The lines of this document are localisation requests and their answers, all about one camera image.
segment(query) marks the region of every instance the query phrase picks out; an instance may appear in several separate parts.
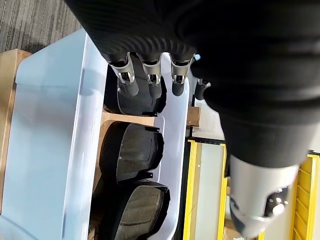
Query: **yellow frame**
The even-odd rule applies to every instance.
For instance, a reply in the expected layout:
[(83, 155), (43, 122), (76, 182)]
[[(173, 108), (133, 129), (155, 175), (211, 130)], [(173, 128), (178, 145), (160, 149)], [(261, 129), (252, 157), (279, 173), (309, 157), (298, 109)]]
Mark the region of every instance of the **yellow frame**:
[(197, 159), (197, 147), (198, 143), (194, 140), (188, 140), (191, 143), (190, 147), (190, 159), (188, 169), (188, 180), (186, 189), (185, 199), (185, 212), (184, 212), (184, 226), (183, 226), (183, 239), (190, 239), (190, 228), (191, 228), (191, 213), (194, 198), (194, 181), (195, 181), (195, 164)]
[(227, 148), (225, 144), (220, 144), (220, 145), (223, 147), (223, 162), (222, 162), (222, 176), (221, 176), (219, 222), (218, 222), (218, 234), (217, 234), (218, 240), (222, 240), (224, 236), (226, 201), (227, 201), (227, 185), (228, 185), (228, 179), (225, 177)]
[[(309, 207), (308, 207), (308, 218), (306, 223), (306, 237), (303, 239), (298, 232), (296, 234), (301, 240), (312, 240), (314, 233), (315, 224), (315, 209), (317, 204), (317, 190), (318, 190), (318, 171), (319, 171), (319, 161), (320, 157), (314, 154), (308, 154), (307, 158), (312, 158), (311, 167), (311, 183), (310, 183), (310, 193), (309, 193)], [(292, 215), (291, 215), (291, 229), (290, 229), (290, 239), (293, 240), (295, 230), (295, 212), (296, 212), (296, 202), (297, 202), (297, 187), (298, 187), (298, 175), (293, 184), (293, 197), (292, 197)]]

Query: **cardboard box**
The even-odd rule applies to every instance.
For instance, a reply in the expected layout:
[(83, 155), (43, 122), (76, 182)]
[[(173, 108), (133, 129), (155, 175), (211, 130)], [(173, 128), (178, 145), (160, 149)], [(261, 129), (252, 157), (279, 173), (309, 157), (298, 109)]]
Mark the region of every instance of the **cardboard box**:
[(12, 112), (16, 95), (16, 72), (20, 62), (30, 55), (31, 53), (19, 49), (0, 53), (0, 214)]
[(223, 240), (247, 240), (238, 233), (237, 231), (224, 227), (223, 230)]
[(200, 121), (200, 107), (189, 106), (188, 115), (186, 117), (186, 125), (199, 127), (199, 121)]

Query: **yellow safety barrier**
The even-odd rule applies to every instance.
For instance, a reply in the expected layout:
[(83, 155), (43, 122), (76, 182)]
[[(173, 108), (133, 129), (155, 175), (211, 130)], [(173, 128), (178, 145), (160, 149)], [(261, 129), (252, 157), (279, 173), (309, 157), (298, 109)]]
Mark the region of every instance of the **yellow safety barrier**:
[(319, 156), (308, 154), (293, 184), (292, 240), (312, 240), (317, 200)]
[(183, 226), (183, 239), (190, 239), (191, 229), (191, 217), (193, 209), (193, 194), (194, 194), (194, 181), (195, 181), (195, 165), (197, 159), (197, 143), (194, 140), (188, 140), (191, 143), (190, 147), (190, 159), (188, 169), (188, 180), (186, 189), (186, 200), (185, 200), (185, 214), (184, 214), (184, 226)]

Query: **black cover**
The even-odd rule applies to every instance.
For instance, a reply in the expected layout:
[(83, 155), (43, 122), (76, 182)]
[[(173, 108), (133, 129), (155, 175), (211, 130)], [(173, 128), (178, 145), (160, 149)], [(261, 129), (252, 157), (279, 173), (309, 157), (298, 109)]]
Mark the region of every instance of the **black cover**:
[(148, 171), (159, 165), (163, 150), (164, 140), (158, 128), (115, 121), (101, 146), (102, 178), (109, 185), (152, 178)]
[(161, 77), (161, 96), (157, 99), (150, 94), (149, 84), (142, 64), (136, 55), (131, 54), (135, 81), (139, 92), (132, 96), (126, 92), (112, 68), (109, 66), (106, 76), (103, 103), (109, 112), (133, 116), (156, 116), (166, 106), (167, 89)]
[(151, 181), (137, 181), (129, 185), (105, 188), (103, 193), (92, 199), (90, 219), (98, 224), (96, 231), (97, 240), (114, 240), (120, 226), (126, 206), (138, 187), (157, 188), (163, 194), (162, 204), (156, 220), (149, 232), (138, 236), (137, 240), (146, 240), (149, 236), (159, 231), (163, 224), (169, 207), (170, 191), (159, 183)]

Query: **robotic arm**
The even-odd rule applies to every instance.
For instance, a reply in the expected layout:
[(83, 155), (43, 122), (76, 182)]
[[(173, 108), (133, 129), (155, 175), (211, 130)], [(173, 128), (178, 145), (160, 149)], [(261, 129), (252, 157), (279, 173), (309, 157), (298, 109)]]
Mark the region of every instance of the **robotic arm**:
[(65, 0), (131, 95), (139, 56), (154, 98), (161, 53), (172, 91), (194, 76), (230, 153), (231, 216), (256, 237), (281, 214), (320, 120), (320, 3), (314, 0)]

